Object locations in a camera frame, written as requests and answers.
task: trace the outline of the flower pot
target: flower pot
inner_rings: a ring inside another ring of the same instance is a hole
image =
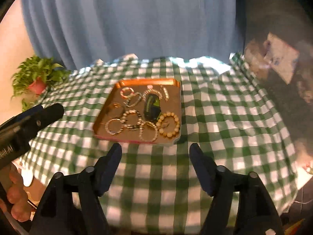
[[[46,84],[41,80],[41,78],[37,78],[32,84],[28,86],[28,89],[39,95],[45,90]]]

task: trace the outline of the human hand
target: human hand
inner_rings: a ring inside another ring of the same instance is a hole
[[[28,195],[23,189],[23,178],[14,164],[10,164],[9,177],[13,182],[12,186],[7,190],[7,199],[13,204],[11,214],[19,222],[25,222],[30,218],[31,206],[27,202]],[[7,211],[7,207],[1,199],[0,208],[3,212]]]

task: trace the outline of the black and green object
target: black and green object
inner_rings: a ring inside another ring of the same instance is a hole
[[[148,94],[145,103],[144,116],[145,119],[155,123],[161,115],[160,99],[155,94]]]

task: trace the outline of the tray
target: tray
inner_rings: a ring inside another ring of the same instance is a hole
[[[167,111],[174,112],[181,122],[182,120],[182,109],[181,109],[181,84],[179,81],[175,79],[133,79],[133,80],[121,80],[117,82],[112,91],[110,92],[107,100],[105,101],[98,117],[96,118],[95,123],[93,124],[94,136],[100,140],[110,140],[116,142],[127,142],[127,143],[145,143],[145,144],[162,144],[162,145],[173,145],[177,140],[179,140],[181,131],[173,136],[172,138],[164,137],[160,133],[158,133],[158,137],[154,142],[149,141],[154,137],[155,131],[153,128],[145,125],[145,129],[143,130],[143,138],[148,141],[142,141],[139,138],[139,130],[130,131],[129,129],[124,128],[123,131],[118,135],[110,135],[105,130],[105,123],[110,119],[113,110],[109,110],[108,106],[112,103],[120,103],[125,107],[125,110],[138,110],[144,119],[144,101],[141,100],[136,106],[127,108],[124,105],[126,99],[123,99],[120,95],[120,91],[123,87],[131,87],[134,92],[143,93],[147,90],[147,85],[152,85],[153,89],[158,90],[162,93],[163,98],[160,100],[160,108],[162,113],[166,113]],[[164,99],[164,91],[161,88],[161,85],[165,86],[169,93],[169,100],[165,101]],[[130,104],[135,102],[137,98],[134,97],[134,100],[131,101]],[[136,124],[137,116],[132,115],[127,117],[127,123]],[[175,123],[172,118],[165,118],[165,122],[168,122],[169,125],[167,128],[164,128],[165,131],[170,132],[175,128]],[[119,121],[113,121],[110,123],[110,129],[112,131],[118,131],[121,127],[121,123]]]

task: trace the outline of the potted plant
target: potted plant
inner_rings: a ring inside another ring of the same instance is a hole
[[[53,63],[53,58],[40,58],[32,56],[20,64],[13,78],[13,96],[26,93],[27,90],[39,95],[48,85],[63,82],[68,78],[70,71],[58,70],[63,68],[58,63]]]

